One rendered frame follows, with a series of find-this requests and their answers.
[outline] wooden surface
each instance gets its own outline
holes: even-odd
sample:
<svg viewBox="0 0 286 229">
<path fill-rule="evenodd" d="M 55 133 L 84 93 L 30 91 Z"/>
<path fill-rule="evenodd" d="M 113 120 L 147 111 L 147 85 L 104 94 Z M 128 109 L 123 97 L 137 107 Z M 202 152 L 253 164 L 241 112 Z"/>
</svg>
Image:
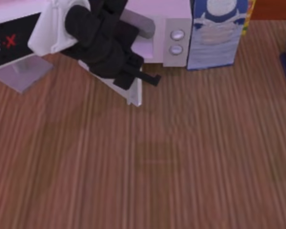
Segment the wooden surface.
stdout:
<svg viewBox="0 0 286 229">
<path fill-rule="evenodd" d="M 257 0 L 253 20 L 286 20 L 286 0 Z"/>
<path fill-rule="evenodd" d="M 253 21 L 235 65 L 147 65 L 126 101 L 61 55 L 0 83 L 0 229 L 286 229 L 286 22 Z"/>
</svg>

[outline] yellow package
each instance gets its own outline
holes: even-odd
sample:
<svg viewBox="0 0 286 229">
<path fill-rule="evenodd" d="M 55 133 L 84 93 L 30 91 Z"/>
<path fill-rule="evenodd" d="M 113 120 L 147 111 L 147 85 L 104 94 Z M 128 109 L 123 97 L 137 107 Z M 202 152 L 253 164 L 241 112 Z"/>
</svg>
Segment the yellow package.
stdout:
<svg viewBox="0 0 286 229">
<path fill-rule="evenodd" d="M 248 29 L 248 26 L 249 26 L 250 18 L 251 18 L 251 15 L 252 15 L 255 3 L 256 3 L 256 0 L 248 0 L 247 18 L 245 20 L 245 24 L 244 24 L 242 35 L 245 35 L 247 33 L 247 29 Z"/>
</svg>

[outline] red x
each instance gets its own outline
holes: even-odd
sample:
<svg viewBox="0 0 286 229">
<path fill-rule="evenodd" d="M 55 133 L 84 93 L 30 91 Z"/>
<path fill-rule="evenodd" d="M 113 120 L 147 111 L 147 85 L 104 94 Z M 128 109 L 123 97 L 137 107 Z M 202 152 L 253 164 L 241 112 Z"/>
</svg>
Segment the red x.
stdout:
<svg viewBox="0 0 286 229">
<path fill-rule="evenodd" d="M 6 40 L 8 41 L 8 44 L 6 45 L 7 49 L 9 49 L 11 46 L 15 46 L 16 45 L 15 37 L 16 37 L 15 34 L 11 35 L 10 37 L 6 36 Z"/>
</svg>

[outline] silver knob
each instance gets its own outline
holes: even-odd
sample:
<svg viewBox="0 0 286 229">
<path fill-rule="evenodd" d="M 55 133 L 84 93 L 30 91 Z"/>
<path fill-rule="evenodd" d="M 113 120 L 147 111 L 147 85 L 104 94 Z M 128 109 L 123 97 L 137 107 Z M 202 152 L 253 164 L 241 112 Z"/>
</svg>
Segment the silver knob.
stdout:
<svg viewBox="0 0 286 229">
<path fill-rule="evenodd" d="M 175 30 L 171 33 L 171 38 L 174 41 L 180 41 L 184 38 L 184 36 L 185 36 L 185 32 L 182 30 Z"/>
<path fill-rule="evenodd" d="M 170 47 L 170 53 L 172 55 L 177 56 L 180 55 L 182 52 L 183 52 L 183 47 L 180 45 L 173 45 Z"/>
</svg>

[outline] blue package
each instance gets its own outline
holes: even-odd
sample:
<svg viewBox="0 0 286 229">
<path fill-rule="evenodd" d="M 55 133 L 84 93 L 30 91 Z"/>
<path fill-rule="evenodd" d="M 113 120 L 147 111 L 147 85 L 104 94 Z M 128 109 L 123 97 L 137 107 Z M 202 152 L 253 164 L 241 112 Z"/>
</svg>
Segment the blue package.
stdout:
<svg viewBox="0 0 286 229">
<path fill-rule="evenodd" d="M 195 0 L 188 70 L 234 63 L 248 0 Z"/>
</svg>

